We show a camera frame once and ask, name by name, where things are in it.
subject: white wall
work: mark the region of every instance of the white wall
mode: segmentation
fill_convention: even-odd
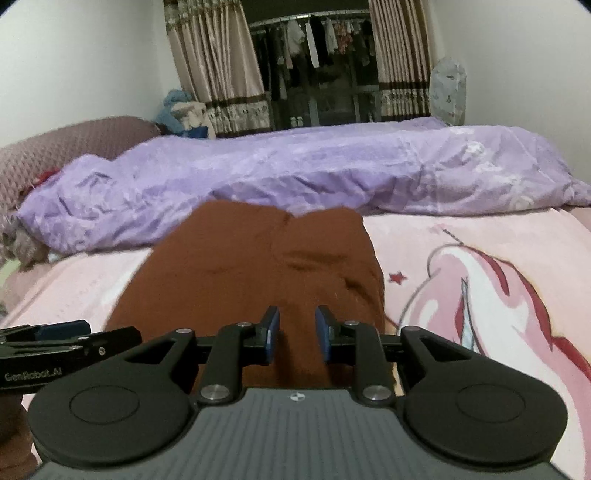
[[[577,0],[424,0],[434,59],[467,73],[467,124],[551,139],[591,182],[591,13]]]
[[[158,78],[160,80],[162,98],[164,98],[170,90],[180,89],[181,81],[178,79],[173,52],[170,50],[170,42],[166,33],[163,0],[154,0],[152,13],[154,17],[153,35],[156,48],[156,62],[158,64]]]
[[[17,0],[0,17],[0,146],[104,116],[152,119],[171,82],[155,26],[152,0]]]

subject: bed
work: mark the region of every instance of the bed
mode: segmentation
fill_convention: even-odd
[[[550,384],[569,411],[553,462],[591,479],[591,187],[546,140],[427,119],[195,142],[155,139],[114,163],[83,156],[29,197],[23,224],[72,256],[13,300],[0,326],[85,318],[102,330],[152,246],[203,202],[296,216],[349,206],[365,214],[387,332],[419,325]],[[297,155],[309,160],[297,171],[278,164]],[[194,174],[199,182],[186,181]]]

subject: blue gripper pad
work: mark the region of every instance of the blue gripper pad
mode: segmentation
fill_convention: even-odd
[[[316,336],[318,337],[324,362],[328,363],[330,361],[330,327],[326,323],[322,310],[318,308],[316,309]]]
[[[271,325],[267,330],[267,341],[265,350],[267,351],[267,362],[272,363],[275,356],[275,346],[277,344],[277,332],[279,332],[279,309],[275,310],[275,315],[271,320]]]
[[[35,340],[44,342],[47,340],[68,340],[73,337],[89,335],[90,325],[85,320],[57,323],[55,325],[42,325],[35,332]]]

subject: pillow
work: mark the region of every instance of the pillow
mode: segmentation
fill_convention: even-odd
[[[46,171],[88,153],[113,160],[159,134],[151,122],[118,116],[59,128],[0,148],[0,213],[16,207],[19,192]]]

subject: hanging clothes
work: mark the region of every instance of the hanging clothes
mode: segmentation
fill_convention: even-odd
[[[308,49],[310,50],[310,60],[312,60],[314,68],[317,69],[320,67],[320,62],[318,61],[318,51],[316,50],[316,42],[310,22],[306,22],[306,37],[308,39]]]
[[[297,64],[297,58],[293,60],[293,68],[288,70],[290,85],[292,88],[298,88],[301,86],[301,74]]]
[[[347,49],[353,43],[353,37],[347,31],[347,26],[344,23],[337,23],[335,25],[335,33],[337,42],[339,43],[339,53],[347,53]]]
[[[306,76],[308,77],[308,87],[318,88],[320,83],[318,78],[318,70],[316,70],[314,64],[312,63],[312,56],[310,55],[310,52],[307,51],[306,53],[307,54],[303,55],[303,57],[306,59]]]
[[[374,29],[372,28],[371,22],[369,20],[363,22],[361,25],[361,31],[366,38],[369,54],[372,57],[375,57]]]
[[[324,29],[326,31],[326,49],[328,50],[328,53],[334,53],[339,49],[339,43],[336,39],[332,20],[328,17],[324,20]]]
[[[361,33],[353,35],[353,46],[355,48],[355,57],[359,59],[361,65],[366,67],[370,64],[369,52],[363,35]]]
[[[285,51],[283,48],[283,32],[281,30],[274,28],[272,31],[272,36],[275,47],[275,54],[277,55],[275,61],[277,62],[277,65],[281,67],[285,64],[285,57],[283,56],[283,52]]]
[[[261,70],[262,84],[265,91],[269,91],[269,52],[267,50],[266,35],[258,35],[254,41],[256,59]]]
[[[292,57],[298,56],[301,52],[301,44],[306,38],[306,34],[301,29],[298,22],[290,20],[287,24],[287,45]]]
[[[316,53],[318,54],[318,62],[320,66],[332,65],[332,60],[329,57],[328,49],[326,48],[326,33],[324,26],[318,17],[312,15],[310,17],[310,26],[312,27],[312,34],[314,35],[314,43],[316,44]]]
[[[265,29],[265,42],[267,44],[267,52],[269,58],[269,76],[271,84],[269,91],[271,92],[271,100],[279,100],[279,67],[277,65],[277,52],[275,51],[274,33],[269,29]]]
[[[287,100],[287,89],[285,88],[285,77],[282,70],[279,70],[279,98]]]
[[[285,66],[291,70],[294,65],[291,61],[290,48],[287,38],[287,25],[285,23],[281,24],[281,31],[283,33],[283,56],[285,58]]]

